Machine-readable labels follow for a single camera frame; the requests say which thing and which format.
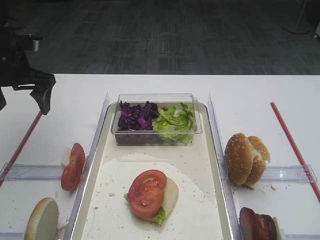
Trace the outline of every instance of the clear plastic container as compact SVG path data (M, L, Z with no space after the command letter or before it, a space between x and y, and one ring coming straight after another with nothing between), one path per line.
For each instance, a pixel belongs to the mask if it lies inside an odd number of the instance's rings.
M159 129L155 127L157 118L152 119L151 130L120 130L119 120L122 115L121 103L128 103L129 107L145 107L146 103L157 104L158 109L170 110L176 108L175 116L183 110L186 105L192 112L192 126L190 130L182 130L180 126L174 130ZM121 146L143 146L143 145L191 145L194 135L202 132L199 124L199 108L197 99L189 93L179 94L121 94L118 97L116 110L111 124L111 133L115 137L117 145Z

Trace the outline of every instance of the gray carpet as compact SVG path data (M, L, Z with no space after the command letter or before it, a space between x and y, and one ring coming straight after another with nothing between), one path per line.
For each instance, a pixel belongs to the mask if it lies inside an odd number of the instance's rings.
M295 0L74 0L12 15L19 33L44 37L27 55L49 73L320 75L320 41L282 28L299 10Z

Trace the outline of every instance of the red tomato slice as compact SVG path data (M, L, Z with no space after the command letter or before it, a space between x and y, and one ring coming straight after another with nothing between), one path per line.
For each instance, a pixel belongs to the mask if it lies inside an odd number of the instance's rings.
M61 176L61 187L65 191L74 191L81 179L86 162L85 151L79 143L75 143L70 153L69 163Z
M128 193L132 212L145 219L155 217L161 208L166 185L167 177L159 170L148 170L137 176Z

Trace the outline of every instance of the red stick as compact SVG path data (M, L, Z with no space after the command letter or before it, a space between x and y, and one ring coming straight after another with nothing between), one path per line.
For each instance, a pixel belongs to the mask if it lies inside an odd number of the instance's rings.
M26 132L26 134L24 135L22 141L20 142L18 148L16 149L15 153L13 154L11 160L9 161L9 164L6 166L6 168L3 171L3 174L1 175L1 178L3 180L0 180L0 187L2 186L5 177L7 176L7 174L9 173L10 169L12 168L13 164L16 162L19 154L21 153L22 149L24 148L27 140L29 139L31 133L34 131L37 123L39 122L40 118L42 116L42 113L39 112L38 115L35 117L35 119L33 120L33 123L31 124L31 126L29 127L28 131Z
M305 167L307 164L306 164L304 158L302 157L302 154L299 151L293 137L291 136L289 129L287 128L286 123L285 123L284 119L282 118L276 104L274 102L271 102L270 105L271 105L276 117L278 118L278 121L281 124L281 127L282 127L283 131L285 132L285 135L288 138L289 143L290 143L296 157L298 158L300 164L304 167L304 169L306 171L306 175L309 177L310 173L309 173L308 169ZM311 185L316 197L318 198L318 201L320 202L320 190L319 190L317 184L315 182L310 182L310 185Z

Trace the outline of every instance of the white tray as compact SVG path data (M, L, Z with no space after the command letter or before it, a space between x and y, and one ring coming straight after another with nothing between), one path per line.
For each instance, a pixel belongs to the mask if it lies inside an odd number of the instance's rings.
M231 239L206 106L199 103L203 133L191 146L117 146L110 132L115 107L108 107L78 211L76 205L72 210L74 225L69 222L64 239ZM132 215L124 199L134 178L148 169L164 171L179 188L162 226Z

